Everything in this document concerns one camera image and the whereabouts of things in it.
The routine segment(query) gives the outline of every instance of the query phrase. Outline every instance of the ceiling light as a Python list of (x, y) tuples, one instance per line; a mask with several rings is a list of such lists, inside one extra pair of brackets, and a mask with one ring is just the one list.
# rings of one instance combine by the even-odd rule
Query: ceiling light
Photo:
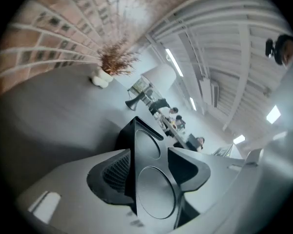
[(190, 101), (191, 101), (191, 104), (192, 104), (193, 109), (196, 111), (196, 107), (195, 107), (195, 104), (194, 104), (194, 100), (191, 97), (190, 97)]
[(166, 52), (167, 52), (167, 54), (169, 55), (169, 57), (170, 57), (172, 63), (175, 65), (175, 67), (176, 67), (176, 69), (177, 69), (179, 75), (180, 75), (181, 77), (183, 77), (184, 75), (182, 74), (181, 69), (179, 68), (179, 66), (178, 66), (178, 64), (177, 64), (177, 62), (176, 62), (174, 56), (172, 55), (171, 51), (170, 51), (169, 49), (166, 49)]
[(281, 116), (279, 109), (277, 106), (274, 106), (270, 113), (267, 115), (266, 119), (271, 124), (273, 124), (279, 117)]
[(234, 144), (239, 144), (239, 143), (241, 143), (241, 142), (243, 142), (245, 140), (245, 137), (243, 136), (243, 135), (240, 135), (238, 138), (235, 138), (234, 140), (233, 140), (233, 142), (234, 142)]

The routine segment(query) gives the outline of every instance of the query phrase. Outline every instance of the floor lamp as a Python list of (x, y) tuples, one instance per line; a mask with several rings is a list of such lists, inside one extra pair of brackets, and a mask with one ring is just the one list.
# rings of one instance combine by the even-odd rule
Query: floor lamp
[(141, 77), (146, 83), (149, 84), (149, 86), (136, 98), (125, 102), (126, 105), (133, 111), (136, 111), (138, 102), (146, 96), (145, 92), (149, 88), (152, 88), (153, 91), (161, 96), (164, 96), (176, 80), (176, 73), (168, 64), (160, 64), (157, 67), (143, 73)]

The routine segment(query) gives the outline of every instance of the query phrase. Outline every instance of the brick wall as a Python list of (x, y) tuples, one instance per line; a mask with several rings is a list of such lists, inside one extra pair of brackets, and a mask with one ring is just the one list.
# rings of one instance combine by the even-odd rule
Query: brick wall
[(28, 0), (0, 42), (0, 95), (54, 68), (98, 63), (104, 42), (129, 45), (186, 0)]

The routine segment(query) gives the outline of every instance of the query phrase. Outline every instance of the dried branch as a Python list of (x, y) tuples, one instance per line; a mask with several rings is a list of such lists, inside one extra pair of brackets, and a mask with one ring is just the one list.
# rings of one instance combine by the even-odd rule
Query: dried branch
[(139, 53), (123, 52), (122, 48), (128, 42), (127, 38), (121, 39), (119, 42), (112, 45), (104, 45), (98, 51), (99, 60), (102, 63), (101, 68), (112, 76), (130, 75), (129, 68), (134, 69), (133, 63), (139, 61), (136, 57)]

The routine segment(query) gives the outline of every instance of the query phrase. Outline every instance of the white vase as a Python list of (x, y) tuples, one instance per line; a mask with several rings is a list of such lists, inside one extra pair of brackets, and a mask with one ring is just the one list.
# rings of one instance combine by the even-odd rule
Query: white vase
[(113, 81), (113, 76), (103, 71), (101, 67), (98, 67), (94, 72), (92, 72), (92, 83), (96, 86), (106, 88), (108, 84)]

